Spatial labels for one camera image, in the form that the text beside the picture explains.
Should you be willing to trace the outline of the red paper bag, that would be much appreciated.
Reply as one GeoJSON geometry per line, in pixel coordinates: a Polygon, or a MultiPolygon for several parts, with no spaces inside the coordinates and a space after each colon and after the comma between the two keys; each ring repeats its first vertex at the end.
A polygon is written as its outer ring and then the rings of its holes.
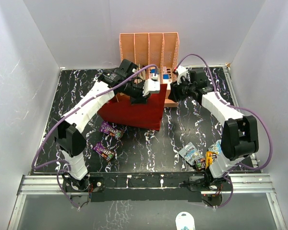
{"type": "Polygon", "coordinates": [[[131,104],[131,98],[117,93],[97,112],[107,122],[131,127],[160,130],[167,86],[160,85],[160,92],[152,94],[146,104],[131,104]]]}

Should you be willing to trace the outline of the purple candy pack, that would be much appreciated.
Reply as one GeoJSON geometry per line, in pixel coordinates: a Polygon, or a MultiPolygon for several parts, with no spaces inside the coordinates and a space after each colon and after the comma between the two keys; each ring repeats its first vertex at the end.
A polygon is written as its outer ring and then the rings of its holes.
{"type": "Polygon", "coordinates": [[[124,134],[123,130],[113,127],[106,121],[102,122],[99,131],[102,133],[108,134],[114,137],[115,139],[120,139],[124,134]]]}
{"type": "Polygon", "coordinates": [[[101,142],[96,143],[96,145],[93,147],[93,150],[106,161],[110,161],[115,156],[115,152],[104,147],[101,142]]]}

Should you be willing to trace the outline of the light blue snack pouch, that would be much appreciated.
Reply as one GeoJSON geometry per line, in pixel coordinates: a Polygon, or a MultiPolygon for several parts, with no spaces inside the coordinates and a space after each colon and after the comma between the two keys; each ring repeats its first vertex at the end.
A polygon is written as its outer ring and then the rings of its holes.
{"type": "Polygon", "coordinates": [[[221,140],[219,139],[218,141],[216,141],[216,143],[212,144],[209,148],[208,151],[213,152],[217,155],[220,154],[220,152],[222,151],[221,149],[221,140]]]}
{"type": "Polygon", "coordinates": [[[194,166],[197,160],[204,157],[192,142],[189,142],[185,147],[183,147],[179,151],[179,155],[191,166],[194,166]]]}

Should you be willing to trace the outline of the yellow candy pack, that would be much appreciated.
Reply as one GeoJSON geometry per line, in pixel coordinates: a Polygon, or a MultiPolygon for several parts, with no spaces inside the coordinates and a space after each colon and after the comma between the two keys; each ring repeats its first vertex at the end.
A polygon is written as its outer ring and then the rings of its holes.
{"type": "Polygon", "coordinates": [[[207,151],[205,154],[205,168],[207,169],[218,157],[218,154],[212,151],[207,151]]]}

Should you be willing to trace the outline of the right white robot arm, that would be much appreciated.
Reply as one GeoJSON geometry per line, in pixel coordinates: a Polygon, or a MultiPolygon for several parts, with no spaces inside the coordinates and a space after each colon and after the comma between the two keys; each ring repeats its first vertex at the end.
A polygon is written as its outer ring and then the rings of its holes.
{"type": "Polygon", "coordinates": [[[188,72],[185,67],[174,69],[177,80],[170,84],[169,99],[174,102],[188,97],[206,108],[222,125],[221,151],[205,171],[204,184],[210,190],[221,186],[223,175],[259,149],[258,126],[254,116],[246,116],[222,99],[209,83],[203,70],[188,72]]]}

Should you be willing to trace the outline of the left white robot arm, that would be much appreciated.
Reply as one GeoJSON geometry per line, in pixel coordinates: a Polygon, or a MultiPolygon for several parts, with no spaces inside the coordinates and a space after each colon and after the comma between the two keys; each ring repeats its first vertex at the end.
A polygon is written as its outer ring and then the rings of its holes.
{"type": "Polygon", "coordinates": [[[54,139],[68,164],[68,174],[73,178],[73,186],[79,191],[89,187],[88,170],[84,162],[86,139],[83,131],[95,114],[117,93],[124,93],[131,98],[147,99],[151,94],[152,80],[135,83],[139,74],[154,68],[148,65],[141,69],[124,59],[120,66],[104,70],[96,79],[86,96],[52,128],[54,139]]]}

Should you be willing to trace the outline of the peach desk organizer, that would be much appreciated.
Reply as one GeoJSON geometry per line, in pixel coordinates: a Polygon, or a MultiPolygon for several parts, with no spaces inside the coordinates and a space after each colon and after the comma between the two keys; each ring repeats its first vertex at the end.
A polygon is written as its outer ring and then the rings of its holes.
{"type": "Polygon", "coordinates": [[[158,66],[158,81],[167,85],[164,107],[176,107],[178,103],[168,98],[170,84],[177,80],[173,70],[178,63],[179,34],[168,33],[122,33],[119,38],[120,58],[139,65],[158,66]]]}

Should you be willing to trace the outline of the brown candy pack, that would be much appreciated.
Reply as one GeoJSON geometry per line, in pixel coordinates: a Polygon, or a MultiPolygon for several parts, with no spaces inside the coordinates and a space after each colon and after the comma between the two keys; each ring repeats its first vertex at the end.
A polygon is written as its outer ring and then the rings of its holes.
{"type": "Polygon", "coordinates": [[[195,160],[195,167],[197,172],[202,172],[206,170],[206,159],[200,158],[195,160]]]}

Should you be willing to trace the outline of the white oval object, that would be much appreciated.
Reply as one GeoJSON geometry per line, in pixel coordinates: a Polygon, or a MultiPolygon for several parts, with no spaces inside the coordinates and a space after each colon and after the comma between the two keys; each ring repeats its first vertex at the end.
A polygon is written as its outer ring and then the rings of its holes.
{"type": "Polygon", "coordinates": [[[195,222],[193,216],[188,212],[180,212],[175,218],[177,230],[195,230],[195,222]]]}

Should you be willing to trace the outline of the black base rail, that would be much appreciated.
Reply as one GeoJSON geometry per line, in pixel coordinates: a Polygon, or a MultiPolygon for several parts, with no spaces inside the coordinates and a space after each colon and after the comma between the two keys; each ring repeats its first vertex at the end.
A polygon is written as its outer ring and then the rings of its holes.
{"type": "Polygon", "coordinates": [[[230,177],[213,179],[205,173],[90,173],[77,181],[68,173],[61,176],[63,190],[72,197],[87,195],[89,202],[189,201],[201,202],[204,193],[220,195],[230,191],[230,177]]]}

